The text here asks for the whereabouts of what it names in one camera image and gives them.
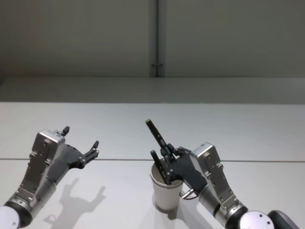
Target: table surface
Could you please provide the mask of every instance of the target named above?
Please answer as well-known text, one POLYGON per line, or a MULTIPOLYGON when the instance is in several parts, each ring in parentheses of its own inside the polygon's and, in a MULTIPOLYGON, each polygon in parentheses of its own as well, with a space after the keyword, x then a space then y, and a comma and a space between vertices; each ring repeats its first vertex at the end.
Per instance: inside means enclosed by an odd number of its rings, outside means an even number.
POLYGON ((99 159, 151 159, 150 118, 168 143, 209 142, 223 161, 305 161, 305 105, 0 103, 0 158, 28 158, 36 134, 71 127, 67 143, 99 159))
MULTIPOLYGON (((93 161, 83 170, 70 170, 28 228, 222 228, 197 199, 180 200, 177 211, 169 214, 157 210, 149 177, 152 164, 93 161)), ((26 160, 0 161, 1 203, 17 189, 26 167, 26 160)), ((299 228, 305 227, 304 163, 224 162, 224 171, 232 190, 249 209, 265 213, 279 209, 299 228)))

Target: paper cup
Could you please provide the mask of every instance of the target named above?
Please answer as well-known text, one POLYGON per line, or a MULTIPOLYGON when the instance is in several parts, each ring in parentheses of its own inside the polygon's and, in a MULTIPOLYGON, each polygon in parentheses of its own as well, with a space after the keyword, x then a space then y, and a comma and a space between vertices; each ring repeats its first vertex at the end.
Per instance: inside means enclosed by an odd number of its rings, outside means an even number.
POLYGON ((179 205, 179 192, 182 190, 183 181, 175 180, 171 185, 165 184, 155 164, 152 166, 151 178, 157 206, 164 211, 176 208, 179 205))

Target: robotic hand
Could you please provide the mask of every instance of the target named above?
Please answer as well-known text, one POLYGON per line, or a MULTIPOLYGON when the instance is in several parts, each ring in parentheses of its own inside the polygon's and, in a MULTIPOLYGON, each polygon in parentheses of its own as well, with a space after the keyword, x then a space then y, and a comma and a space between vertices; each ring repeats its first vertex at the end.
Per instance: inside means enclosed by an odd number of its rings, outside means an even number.
POLYGON ((98 156, 98 141, 84 155, 65 144, 64 137, 69 129, 67 126, 63 131, 44 130, 37 134, 23 181, 14 195, 0 207, 2 229, 28 226, 69 169, 82 169, 98 156))
POLYGON ((190 199, 189 196, 195 194, 226 229, 299 229, 281 211, 271 211, 268 215, 248 211, 231 190, 215 146, 205 142, 193 151, 174 148, 166 144, 151 120, 146 124, 161 147, 164 160, 160 160, 155 151, 151 151, 151 155, 165 184, 182 180, 190 190, 180 196, 190 199))

